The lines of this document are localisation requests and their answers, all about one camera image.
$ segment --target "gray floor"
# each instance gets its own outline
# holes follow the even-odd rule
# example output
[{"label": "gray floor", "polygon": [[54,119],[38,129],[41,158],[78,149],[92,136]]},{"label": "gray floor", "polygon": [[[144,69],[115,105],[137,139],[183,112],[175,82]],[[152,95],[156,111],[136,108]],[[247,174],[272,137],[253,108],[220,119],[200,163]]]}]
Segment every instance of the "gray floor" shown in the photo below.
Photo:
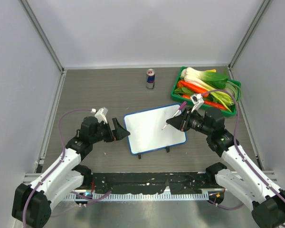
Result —
[{"label": "gray floor", "polygon": [[[197,67],[205,70],[211,67]],[[223,67],[215,67],[218,72]],[[123,124],[125,114],[175,103],[170,98],[172,86],[179,67],[155,68],[155,89],[145,87],[147,69],[94,69],[69,70],[62,90],[53,131],[43,166],[43,170],[58,157],[62,146],[57,133],[57,119],[65,112],[77,108],[109,109],[107,119],[117,117]],[[74,137],[76,129],[89,112],[73,113],[62,122],[65,141]],[[236,117],[226,118],[226,128],[233,132]],[[243,118],[238,128],[238,140],[251,159],[256,162]],[[131,155],[128,141],[99,142],[82,161],[93,172],[157,172],[157,171],[204,171],[206,167],[222,160],[207,146],[206,136],[188,131],[187,142],[171,148],[170,153],[158,150],[137,156]]]}]

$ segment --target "white board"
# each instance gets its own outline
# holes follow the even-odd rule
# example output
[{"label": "white board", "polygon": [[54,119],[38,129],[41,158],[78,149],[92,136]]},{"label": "white board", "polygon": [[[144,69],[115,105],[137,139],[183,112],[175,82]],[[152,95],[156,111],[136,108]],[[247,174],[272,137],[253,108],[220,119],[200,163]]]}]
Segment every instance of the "white board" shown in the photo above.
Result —
[{"label": "white board", "polygon": [[171,125],[162,130],[166,120],[170,119],[179,107],[179,104],[172,104],[125,115],[124,125],[131,133],[128,136],[131,153],[146,153],[185,143],[185,132]]}]

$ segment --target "marker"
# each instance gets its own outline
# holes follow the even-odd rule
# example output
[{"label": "marker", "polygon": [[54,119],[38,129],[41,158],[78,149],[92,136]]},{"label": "marker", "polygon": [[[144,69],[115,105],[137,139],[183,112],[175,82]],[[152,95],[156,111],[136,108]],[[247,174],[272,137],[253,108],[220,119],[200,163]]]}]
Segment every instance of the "marker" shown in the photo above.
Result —
[{"label": "marker", "polygon": [[[178,110],[176,110],[176,112],[173,114],[173,116],[172,116],[171,118],[175,117],[175,116],[183,109],[183,107],[185,107],[186,104],[187,104],[187,102],[184,101],[184,102],[181,104],[181,106],[178,108]],[[165,129],[166,126],[168,126],[167,123],[164,125],[164,127],[162,128],[162,130]]]}]

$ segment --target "orange carrot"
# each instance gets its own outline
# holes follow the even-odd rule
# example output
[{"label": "orange carrot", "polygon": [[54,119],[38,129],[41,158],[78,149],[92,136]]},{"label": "orange carrot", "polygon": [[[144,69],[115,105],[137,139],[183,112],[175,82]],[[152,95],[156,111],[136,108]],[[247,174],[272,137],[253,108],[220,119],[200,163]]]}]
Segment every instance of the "orange carrot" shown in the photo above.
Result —
[{"label": "orange carrot", "polygon": [[215,107],[215,108],[219,108],[219,109],[222,109],[222,110],[227,110],[227,108],[224,107],[224,105],[222,104],[218,104],[218,103],[215,103],[215,102],[212,102],[212,101],[204,101],[205,104],[207,105],[210,105],[212,107]]},{"label": "orange carrot", "polygon": [[194,84],[191,84],[189,82],[185,82],[185,81],[180,81],[185,87],[187,87],[188,89],[192,90],[193,92],[197,93],[197,94],[203,94],[205,92],[207,92],[206,89],[200,88]]},{"label": "orange carrot", "polygon": [[191,100],[191,98],[188,95],[183,94],[182,97]]},{"label": "orange carrot", "polygon": [[[191,100],[188,95],[183,94],[182,97]],[[204,103],[207,104],[207,105],[210,105],[212,107],[215,107],[215,108],[219,108],[219,109],[222,109],[222,110],[227,110],[222,104],[218,104],[218,103],[215,103],[215,102],[212,102],[212,101],[204,101]]]},{"label": "orange carrot", "polygon": [[181,81],[178,81],[178,83],[176,84],[176,87],[180,88],[180,87],[184,87],[184,85],[181,83]]}]

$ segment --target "red bull can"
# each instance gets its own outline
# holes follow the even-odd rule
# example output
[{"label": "red bull can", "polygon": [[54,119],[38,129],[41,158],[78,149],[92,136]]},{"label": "red bull can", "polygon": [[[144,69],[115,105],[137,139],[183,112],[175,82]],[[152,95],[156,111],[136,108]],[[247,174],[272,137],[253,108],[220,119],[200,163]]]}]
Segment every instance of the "red bull can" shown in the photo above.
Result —
[{"label": "red bull can", "polygon": [[147,70],[147,89],[154,89],[155,85],[155,71],[153,69]]}]

